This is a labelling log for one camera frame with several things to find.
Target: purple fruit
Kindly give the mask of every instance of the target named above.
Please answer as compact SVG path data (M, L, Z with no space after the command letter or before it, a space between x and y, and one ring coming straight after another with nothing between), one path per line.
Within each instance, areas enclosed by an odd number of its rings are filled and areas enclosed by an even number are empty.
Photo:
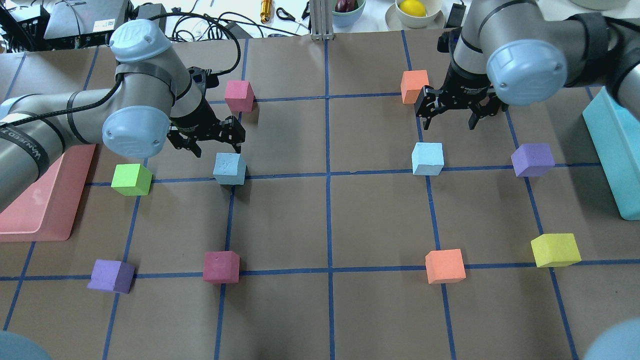
M335 11L339 13L352 12L356 8L356 0L338 0L335 3Z

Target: magenta cube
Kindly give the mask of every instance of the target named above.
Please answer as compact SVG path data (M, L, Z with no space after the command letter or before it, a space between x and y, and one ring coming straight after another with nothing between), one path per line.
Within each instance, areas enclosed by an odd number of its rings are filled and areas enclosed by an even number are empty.
M556 165L547 143L523 143L511 155L511 162L518 177L542 176Z
M225 101L231 111L251 111L253 109L253 89L249 81L229 80L225 90Z
M96 260L91 273L89 289L128 294L135 266L122 261Z
M235 284L240 277L240 257L233 251L207 252L202 279L211 284Z

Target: metal post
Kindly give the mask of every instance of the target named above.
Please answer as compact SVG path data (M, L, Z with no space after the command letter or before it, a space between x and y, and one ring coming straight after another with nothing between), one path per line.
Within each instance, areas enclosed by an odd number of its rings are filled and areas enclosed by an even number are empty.
M333 21L331 13L331 1L310 0L309 11L311 13L311 39L333 40Z

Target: saucer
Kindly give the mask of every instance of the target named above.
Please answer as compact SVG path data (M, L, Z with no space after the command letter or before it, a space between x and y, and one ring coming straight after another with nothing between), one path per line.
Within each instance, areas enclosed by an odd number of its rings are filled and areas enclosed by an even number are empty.
M389 9L385 14L385 22L387 23L387 28L391 31L413 29L403 25L403 23L400 22L400 19L398 19L398 17L396 16L396 4L392 4L391 6L389 6ZM438 15L436 15L431 24L428 24L427 26L424 26L420 29L442 29L444 28L444 23L444 14L442 13L442 10L440 10L438 11Z

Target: pink tray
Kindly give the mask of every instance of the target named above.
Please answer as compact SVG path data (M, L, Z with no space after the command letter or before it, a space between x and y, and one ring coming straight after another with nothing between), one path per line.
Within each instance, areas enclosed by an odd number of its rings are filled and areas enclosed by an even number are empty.
M68 239L94 150L71 147L0 213L0 242Z

